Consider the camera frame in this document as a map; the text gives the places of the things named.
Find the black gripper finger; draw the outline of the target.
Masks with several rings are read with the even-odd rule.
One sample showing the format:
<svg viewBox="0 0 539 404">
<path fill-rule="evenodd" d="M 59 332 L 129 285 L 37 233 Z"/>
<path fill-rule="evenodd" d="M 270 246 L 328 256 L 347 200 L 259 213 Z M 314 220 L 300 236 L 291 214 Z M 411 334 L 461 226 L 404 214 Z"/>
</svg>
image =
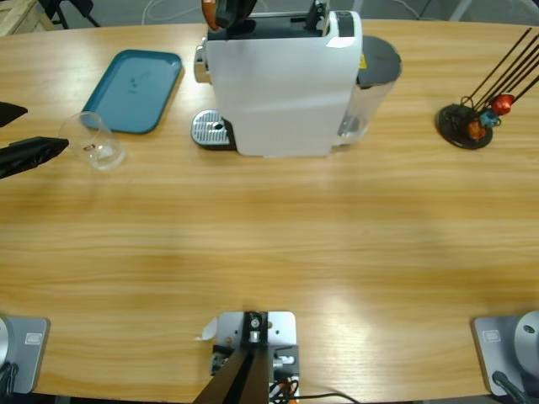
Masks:
<svg viewBox="0 0 539 404">
<path fill-rule="evenodd" d="M 7 178 L 38 167 L 59 156 L 69 140 L 36 136 L 10 143 L 1 148 L 1 178 Z"/>
<path fill-rule="evenodd" d="M 217 0 L 215 8 L 215 18 L 218 27 L 223 29 L 230 28 L 237 17 L 236 0 Z"/>
<path fill-rule="evenodd" d="M 253 12 L 257 0 L 237 0 L 235 23 L 240 24 Z"/>
<path fill-rule="evenodd" d="M 0 103 L 0 126 L 4 127 L 27 113 L 28 113 L 28 110 L 23 106 L 1 102 Z"/>
</svg>

